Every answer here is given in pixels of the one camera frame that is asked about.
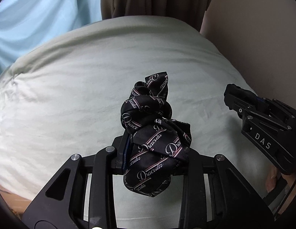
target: wall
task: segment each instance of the wall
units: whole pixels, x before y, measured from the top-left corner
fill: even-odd
[[[296,109],[295,0],[212,0],[201,33],[258,95]]]

